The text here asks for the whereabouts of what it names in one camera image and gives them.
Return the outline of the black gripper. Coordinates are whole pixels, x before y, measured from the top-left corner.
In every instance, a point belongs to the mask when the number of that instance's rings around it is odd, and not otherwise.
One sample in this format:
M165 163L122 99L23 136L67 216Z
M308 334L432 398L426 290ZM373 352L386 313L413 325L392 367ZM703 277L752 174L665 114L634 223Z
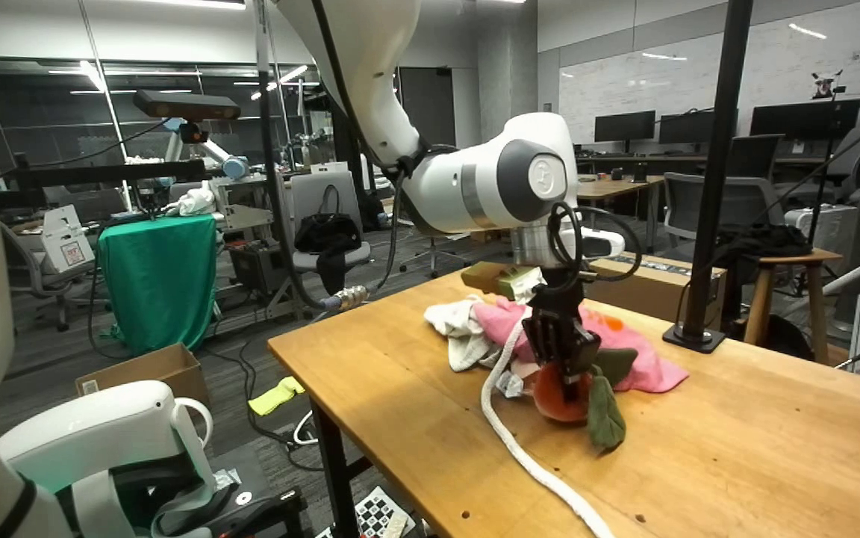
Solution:
M544 268L544 281L528 298L526 337L540 362L553 362L565 376L592 371L600 337L579 316L583 281L567 268Z

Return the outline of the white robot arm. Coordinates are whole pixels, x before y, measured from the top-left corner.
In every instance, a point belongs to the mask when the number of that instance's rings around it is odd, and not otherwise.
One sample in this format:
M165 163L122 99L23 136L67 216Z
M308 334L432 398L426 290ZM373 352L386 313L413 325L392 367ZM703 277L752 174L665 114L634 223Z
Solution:
M515 229L544 281L526 337L562 376L588 371L579 328L579 219L570 128L559 114L512 117L498 133L432 150L400 102L394 69L419 30L419 0L274 0L314 53L320 80L362 150L400 187L406 216L429 232Z

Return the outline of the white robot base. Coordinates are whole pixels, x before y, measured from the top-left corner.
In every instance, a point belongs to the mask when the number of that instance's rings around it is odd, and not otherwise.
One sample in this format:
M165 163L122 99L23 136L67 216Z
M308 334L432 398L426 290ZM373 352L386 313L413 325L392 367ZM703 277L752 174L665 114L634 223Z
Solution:
M228 494L213 413L137 380L46 410L0 437L4 459L53 495L74 538L216 538Z

